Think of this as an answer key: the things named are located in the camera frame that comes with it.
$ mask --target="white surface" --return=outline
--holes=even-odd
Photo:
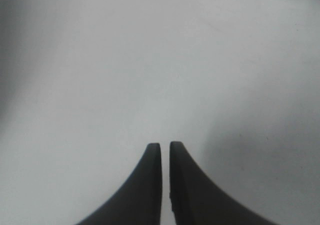
[[[2,0],[0,224],[70,225],[150,142],[240,202],[320,220],[320,0]]]

